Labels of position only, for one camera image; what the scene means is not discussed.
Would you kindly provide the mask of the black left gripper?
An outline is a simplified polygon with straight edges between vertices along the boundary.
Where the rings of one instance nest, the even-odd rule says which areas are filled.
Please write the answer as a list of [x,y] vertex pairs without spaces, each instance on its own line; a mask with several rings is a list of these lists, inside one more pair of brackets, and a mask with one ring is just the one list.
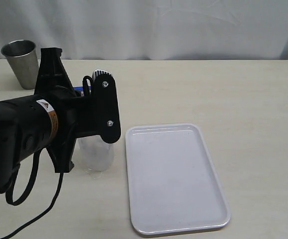
[[62,48],[41,48],[41,59],[34,93],[55,109],[58,131],[46,147],[55,173],[69,173],[74,168],[72,156],[76,139],[85,137],[84,93],[73,89],[61,61]]

